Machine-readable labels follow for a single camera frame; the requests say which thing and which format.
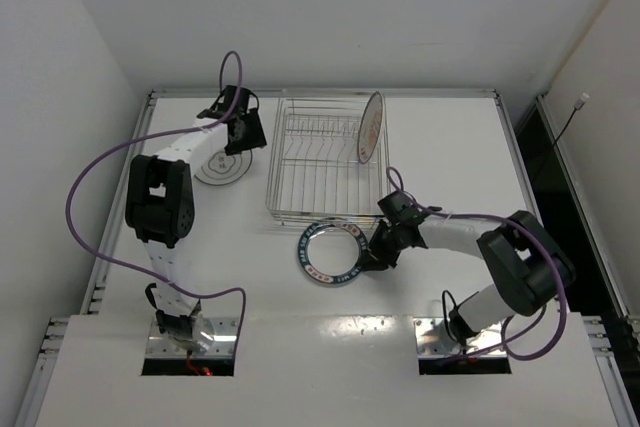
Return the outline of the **white plate grey flower motif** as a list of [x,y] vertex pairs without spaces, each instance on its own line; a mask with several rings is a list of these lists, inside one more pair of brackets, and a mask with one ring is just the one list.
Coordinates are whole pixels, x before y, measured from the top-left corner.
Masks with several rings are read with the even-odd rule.
[[234,155],[227,155],[224,150],[219,150],[202,165],[195,178],[210,186],[228,186],[241,179],[252,163],[251,150]]

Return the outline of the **white plate dark blue rim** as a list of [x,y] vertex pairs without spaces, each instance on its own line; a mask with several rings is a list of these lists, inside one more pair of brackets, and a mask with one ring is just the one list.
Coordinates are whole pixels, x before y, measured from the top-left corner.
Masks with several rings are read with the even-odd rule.
[[307,280],[323,287],[342,287],[363,273],[367,238],[356,224],[342,219],[310,224],[295,247],[297,265]]

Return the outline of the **white plate orange sunburst motif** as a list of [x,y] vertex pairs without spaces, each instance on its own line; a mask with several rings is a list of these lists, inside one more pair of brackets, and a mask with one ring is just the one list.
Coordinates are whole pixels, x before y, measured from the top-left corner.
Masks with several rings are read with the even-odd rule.
[[357,159],[367,164],[374,154],[382,130],[385,100],[381,92],[374,92],[363,111],[358,129],[356,147]]

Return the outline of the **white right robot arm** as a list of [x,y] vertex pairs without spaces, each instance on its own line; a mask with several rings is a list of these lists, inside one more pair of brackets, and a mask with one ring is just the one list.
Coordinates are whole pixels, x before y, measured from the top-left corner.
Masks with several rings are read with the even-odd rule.
[[365,271],[394,268],[408,248],[444,249],[484,261],[492,283],[454,306],[445,332],[463,346],[514,315],[530,317],[552,300],[567,302],[577,277],[572,262],[530,212],[503,218],[422,207],[395,191],[378,201],[383,219],[369,240]]

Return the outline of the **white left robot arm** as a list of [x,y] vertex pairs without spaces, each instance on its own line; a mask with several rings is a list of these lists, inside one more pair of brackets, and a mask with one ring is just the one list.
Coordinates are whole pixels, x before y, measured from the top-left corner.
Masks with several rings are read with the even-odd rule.
[[185,254],[196,217],[193,185],[239,180],[265,147],[271,151],[266,206],[276,221],[358,230],[381,215],[388,165],[382,93],[282,97],[267,136],[257,94],[222,88],[191,128],[156,153],[135,156],[129,170],[125,220],[160,279],[146,297],[160,333],[185,350],[205,352],[213,340]]

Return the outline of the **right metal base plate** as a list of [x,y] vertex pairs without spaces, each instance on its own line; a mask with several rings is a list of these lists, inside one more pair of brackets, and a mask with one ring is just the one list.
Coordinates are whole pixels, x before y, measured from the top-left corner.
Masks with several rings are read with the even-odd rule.
[[466,341],[466,346],[452,340],[445,331],[441,317],[413,319],[416,350],[420,360],[439,360],[467,354],[472,358],[498,359],[507,354],[501,347],[502,323],[495,323]]

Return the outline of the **metal base plate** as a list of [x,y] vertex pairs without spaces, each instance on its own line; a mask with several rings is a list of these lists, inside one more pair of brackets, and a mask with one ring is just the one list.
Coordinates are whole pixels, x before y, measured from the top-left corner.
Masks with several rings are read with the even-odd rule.
[[156,321],[151,323],[145,358],[176,360],[188,353],[194,359],[227,360],[234,355],[238,331],[237,319],[198,317],[191,335],[162,333]]
[[495,323],[466,341],[466,346],[452,340],[445,331],[441,317],[413,319],[416,350],[420,360],[439,360],[467,354],[472,358],[498,359],[507,354],[501,347],[502,323]]

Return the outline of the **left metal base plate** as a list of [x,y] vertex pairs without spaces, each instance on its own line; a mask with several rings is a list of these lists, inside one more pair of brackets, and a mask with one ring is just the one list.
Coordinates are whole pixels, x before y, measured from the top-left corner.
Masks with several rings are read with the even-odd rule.
[[227,360],[234,355],[238,331],[237,319],[198,317],[191,335],[162,333],[156,321],[151,323],[145,358],[176,360],[188,353],[194,359]]

